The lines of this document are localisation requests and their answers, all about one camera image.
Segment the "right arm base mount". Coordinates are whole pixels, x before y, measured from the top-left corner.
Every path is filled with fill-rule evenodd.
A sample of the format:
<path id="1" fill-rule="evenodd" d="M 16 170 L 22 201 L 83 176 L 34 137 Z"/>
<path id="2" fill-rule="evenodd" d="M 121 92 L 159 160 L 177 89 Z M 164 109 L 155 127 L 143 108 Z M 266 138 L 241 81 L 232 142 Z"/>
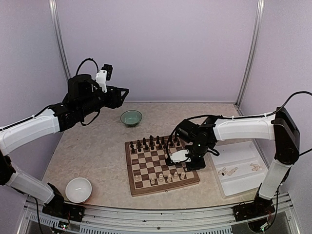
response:
<path id="1" fill-rule="evenodd" d="M 233 213 L 236 221 L 253 219 L 256 217 L 269 215 L 275 212 L 275 207 L 272 203 L 264 204 L 251 202 L 233 206 Z"/>

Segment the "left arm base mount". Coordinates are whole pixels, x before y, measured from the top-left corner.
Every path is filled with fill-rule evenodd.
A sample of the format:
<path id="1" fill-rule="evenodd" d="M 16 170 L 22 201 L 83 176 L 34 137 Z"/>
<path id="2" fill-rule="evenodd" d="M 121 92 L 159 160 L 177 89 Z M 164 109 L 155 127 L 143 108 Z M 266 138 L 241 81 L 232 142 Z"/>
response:
<path id="1" fill-rule="evenodd" d="M 82 222 L 84 217 L 85 207 L 63 203 L 61 208 L 52 208 L 52 206 L 44 205 L 42 208 L 44 214 L 66 219 L 69 221 Z"/>

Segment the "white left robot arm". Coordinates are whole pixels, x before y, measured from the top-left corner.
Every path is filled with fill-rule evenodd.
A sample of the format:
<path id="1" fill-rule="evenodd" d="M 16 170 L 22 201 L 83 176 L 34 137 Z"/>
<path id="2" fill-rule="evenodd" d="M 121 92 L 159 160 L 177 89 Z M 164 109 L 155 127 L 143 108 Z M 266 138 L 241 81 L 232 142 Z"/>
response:
<path id="1" fill-rule="evenodd" d="M 93 79 L 88 74 L 72 77 L 67 87 L 61 102 L 0 129 L 0 184 L 43 202 L 59 217 L 68 213 L 61 192 L 51 183 L 22 170 L 9 155 L 15 151 L 20 153 L 22 148 L 33 146 L 49 135 L 65 132 L 78 123 L 87 126 L 85 118 L 89 114 L 99 116 L 103 107 L 119 108 L 129 94 L 127 88 L 107 86 L 105 78 Z"/>

